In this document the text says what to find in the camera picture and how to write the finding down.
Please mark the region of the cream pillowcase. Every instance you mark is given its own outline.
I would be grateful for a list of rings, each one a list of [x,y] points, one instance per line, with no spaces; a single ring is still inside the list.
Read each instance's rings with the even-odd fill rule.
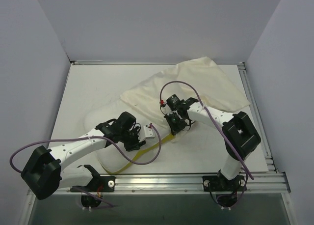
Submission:
[[[248,106],[248,101],[229,77],[209,57],[178,63],[144,79],[120,96],[122,102],[167,129],[160,112],[160,100],[176,94],[182,99],[201,98],[211,108],[235,113]]]

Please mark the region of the white pillow yellow edge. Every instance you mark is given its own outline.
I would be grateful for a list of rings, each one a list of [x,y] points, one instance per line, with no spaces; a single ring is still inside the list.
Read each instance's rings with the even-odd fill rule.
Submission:
[[[85,131],[100,130],[109,142],[95,152],[105,172],[121,174],[135,168],[152,169],[161,162],[162,149],[174,140],[170,130],[133,110],[121,100],[115,100],[89,111],[83,118]]]

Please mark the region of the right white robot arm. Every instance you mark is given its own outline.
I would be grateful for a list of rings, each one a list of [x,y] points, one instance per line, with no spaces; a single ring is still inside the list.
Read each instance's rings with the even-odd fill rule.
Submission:
[[[194,122],[213,126],[218,130],[225,142],[228,157],[219,172],[217,183],[223,190],[233,187],[240,170],[247,170],[244,166],[245,160],[261,143],[261,138],[248,114],[242,111],[238,113],[219,111],[201,104],[196,98],[181,100],[175,94],[161,106],[170,109],[164,118],[174,136],[186,131]]]

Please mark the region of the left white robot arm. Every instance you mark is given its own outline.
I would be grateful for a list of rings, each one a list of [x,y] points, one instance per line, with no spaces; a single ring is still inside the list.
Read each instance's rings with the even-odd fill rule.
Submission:
[[[118,143],[122,143],[127,152],[139,150],[147,138],[154,136],[151,126],[143,126],[131,113],[123,112],[78,139],[60,140],[62,144],[59,146],[47,149],[41,142],[37,143],[21,177],[39,200],[48,198],[59,188],[94,192],[109,184],[91,165],[79,166],[80,172],[69,173],[65,169],[94,151]]]

